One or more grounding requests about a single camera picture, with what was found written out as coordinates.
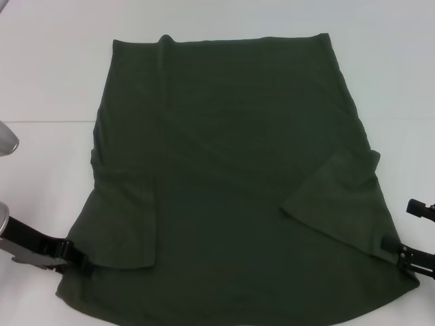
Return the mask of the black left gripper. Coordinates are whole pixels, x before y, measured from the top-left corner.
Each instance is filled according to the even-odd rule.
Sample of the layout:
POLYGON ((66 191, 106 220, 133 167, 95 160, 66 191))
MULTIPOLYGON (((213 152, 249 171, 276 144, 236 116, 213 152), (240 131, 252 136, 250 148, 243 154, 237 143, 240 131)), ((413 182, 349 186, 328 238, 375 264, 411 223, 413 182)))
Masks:
POLYGON ((59 274, 71 268, 85 276, 94 271, 88 256, 72 241, 42 234, 13 217, 8 217, 1 226, 1 250, 12 254, 12 260, 18 264, 53 270, 59 274), (63 257, 60 255, 62 245, 63 257))

